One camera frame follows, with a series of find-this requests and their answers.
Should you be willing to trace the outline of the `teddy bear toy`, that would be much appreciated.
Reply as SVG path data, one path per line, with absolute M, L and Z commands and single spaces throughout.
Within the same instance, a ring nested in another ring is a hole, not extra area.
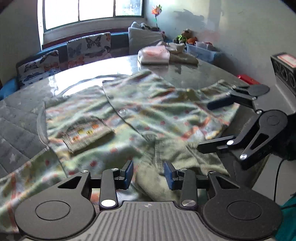
M 193 36 L 193 33 L 190 29 L 185 29 L 182 31 L 180 35 L 177 35 L 175 39 L 173 39 L 173 42 L 176 44 L 190 44 L 194 45 L 197 42 L 197 37 Z

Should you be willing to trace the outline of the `left butterfly cushion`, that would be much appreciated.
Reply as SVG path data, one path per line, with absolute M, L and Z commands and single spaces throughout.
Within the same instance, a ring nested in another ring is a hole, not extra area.
M 53 50 L 17 68 L 20 89 L 61 72 L 59 52 Z

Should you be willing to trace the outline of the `quilted grey table cover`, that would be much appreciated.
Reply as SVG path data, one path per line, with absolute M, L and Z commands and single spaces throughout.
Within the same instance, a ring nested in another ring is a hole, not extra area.
M 86 79 L 132 75 L 144 69 L 150 69 L 178 88 L 200 89 L 221 79 L 232 85 L 245 84 L 233 74 L 202 60 L 198 66 L 140 65 L 135 55 L 105 59 L 57 73 L 1 100 L 1 177 L 44 149 L 37 133 L 37 118 L 46 99 Z

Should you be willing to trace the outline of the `red plastic stool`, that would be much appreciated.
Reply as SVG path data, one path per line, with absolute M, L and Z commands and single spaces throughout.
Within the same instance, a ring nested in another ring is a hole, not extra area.
M 257 80 L 249 77 L 248 75 L 241 74 L 237 76 L 240 80 L 244 81 L 245 83 L 249 85 L 255 85 L 255 84 L 260 84 Z

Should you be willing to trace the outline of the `teal sleeve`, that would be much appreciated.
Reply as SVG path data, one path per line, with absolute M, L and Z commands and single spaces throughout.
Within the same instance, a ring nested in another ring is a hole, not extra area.
M 283 215 L 282 224 L 280 225 L 275 239 L 278 241 L 295 241 L 296 240 L 296 197 L 292 196 L 283 206 L 281 212 Z

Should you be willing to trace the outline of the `grey pillow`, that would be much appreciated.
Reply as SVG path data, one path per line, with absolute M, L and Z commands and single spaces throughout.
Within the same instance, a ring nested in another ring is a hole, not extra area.
M 161 32 L 153 32 L 138 28 L 128 28 L 129 54 L 136 55 L 138 51 L 147 46 L 155 46 L 163 40 Z

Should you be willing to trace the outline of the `window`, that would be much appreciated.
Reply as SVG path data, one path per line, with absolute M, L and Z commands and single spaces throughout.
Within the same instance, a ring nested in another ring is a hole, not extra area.
M 43 1 L 45 30 L 97 19 L 144 16 L 144 1 Z

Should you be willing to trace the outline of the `clear plastic storage box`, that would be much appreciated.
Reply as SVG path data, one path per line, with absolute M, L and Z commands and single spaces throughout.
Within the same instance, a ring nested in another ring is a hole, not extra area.
M 187 44 L 187 53 L 210 64 L 216 64 L 222 56 L 222 53 L 219 51 L 213 51 L 190 44 Z

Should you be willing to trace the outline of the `right butterfly cushion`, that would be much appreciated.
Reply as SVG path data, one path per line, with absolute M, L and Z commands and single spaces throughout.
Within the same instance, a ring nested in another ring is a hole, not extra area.
M 68 68 L 109 59 L 111 53 L 111 33 L 76 38 L 67 42 Z

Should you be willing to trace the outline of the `pink tissue pack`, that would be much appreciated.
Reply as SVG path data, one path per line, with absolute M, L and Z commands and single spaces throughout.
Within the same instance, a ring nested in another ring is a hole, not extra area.
M 137 60 L 140 64 L 169 64 L 170 53 L 163 45 L 148 46 L 138 51 Z

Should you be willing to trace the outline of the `butterfly cushion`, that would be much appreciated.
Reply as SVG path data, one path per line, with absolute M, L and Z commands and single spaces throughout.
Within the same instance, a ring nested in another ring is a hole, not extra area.
M 61 72 L 59 52 L 53 50 L 17 68 L 20 89 Z
M 111 53 L 111 33 L 76 38 L 67 42 L 68 68 L 109 59 Z

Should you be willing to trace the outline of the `blue sofa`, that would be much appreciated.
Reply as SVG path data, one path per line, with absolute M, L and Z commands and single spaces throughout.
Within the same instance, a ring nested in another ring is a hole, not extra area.
M 12 93 L 20 89 L 18 83 L 18 71 L 17 68 L 22 64 L 25 64 L 29 61 L 36 60 L 37 58 L 43 56 L 46 53 L 49 53 L 53 50 L 58 50 L 59 52 L 59 61 L 61 72 L 65 71 L 68 68 L 68 54 L 67 54 L 67 42 L 52 46 L 50 48 L 44 49 L 43 51 L 26 58 L 23 61 L 20 61 L 16 64 L 16 76 L 11 78 L 1 89 L 1 99 L 6 98 Z M 129 42 L 128 42 L 128 32 L 118 32 L 111 33 L 111 51 L 112 57 L 121 57 L 129 55 Z

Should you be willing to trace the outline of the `black induction cooktop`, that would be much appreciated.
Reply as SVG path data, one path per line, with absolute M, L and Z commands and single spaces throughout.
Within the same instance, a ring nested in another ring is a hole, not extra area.
M 55 92 L 55 96 L 62 97 L 62 96 L 70 96 L 82 90 L 88 89 L 90 87 L 98 86 L 102 87 L 103 82 L 115 80 L 117 78 L 125 77 L 125 75 L 121 74 L 113 74 L 113 75 L 100 75 L 95 78 L 85 79 L 73 84 L 66 89 L 62 90 L 61 92 Z

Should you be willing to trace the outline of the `green striped baby jacket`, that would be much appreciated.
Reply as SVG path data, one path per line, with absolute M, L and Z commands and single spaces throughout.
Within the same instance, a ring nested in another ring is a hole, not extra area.
M 227 174 L 216 154 L 198 144 L 219 137 L 239 105 L 209 110 L 230 84 L 219 80 L 203 89 L 177 88 L 144 70 L 100 86 L 45 102 L 48 145 L 1 178 L 1 231 L 17 233 L 17 206 L 25 199 L 82 171 L 92 175 L 134 163 L 131 186 L 121 200 L 178 201 L 164 177 L 164 162 L 198 174 Z

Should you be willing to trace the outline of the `black stove appliance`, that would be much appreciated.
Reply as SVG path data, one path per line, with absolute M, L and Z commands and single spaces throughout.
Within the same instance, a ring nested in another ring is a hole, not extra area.
M 271 63 L 273 65 L 274 74 L 289 88 L 295 95 L 295 68 L 296 58 L 286 52 L 272 55 Z

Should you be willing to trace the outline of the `beige crumpled garment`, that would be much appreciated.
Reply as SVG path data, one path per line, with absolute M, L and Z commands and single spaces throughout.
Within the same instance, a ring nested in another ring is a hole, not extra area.
M 164 46 L 165 49 L 170 53 L 169 63 L 182 63 L 182 64 L 191 64 L 198 65 L 198 59 L 185 52 L 185 44 L 177 44 L 173 42 L 166 43 L 164 41 L 160 41 L 157 46 Z

